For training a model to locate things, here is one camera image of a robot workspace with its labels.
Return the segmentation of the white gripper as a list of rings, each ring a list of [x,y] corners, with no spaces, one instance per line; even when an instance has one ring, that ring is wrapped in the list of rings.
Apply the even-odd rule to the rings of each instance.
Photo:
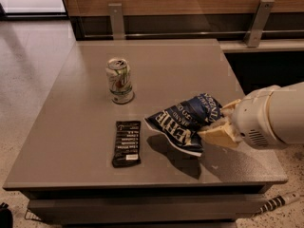
[[[243,140],[254,149],[282,149],[287,146],[274,132],[270,122],[270,100],[278,85],[254,90],[242,100],[236,99],[221,108],[231,123],[212,123],[203,127],[199,136],[208,144],[235,148]]]

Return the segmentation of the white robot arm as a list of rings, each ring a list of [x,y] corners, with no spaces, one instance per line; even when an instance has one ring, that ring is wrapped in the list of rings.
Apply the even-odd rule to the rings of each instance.
[[[247,143],[255,149],[304,143],[304,83],[254,90],[221,109],[222,117],[199,136],[222,147]]]

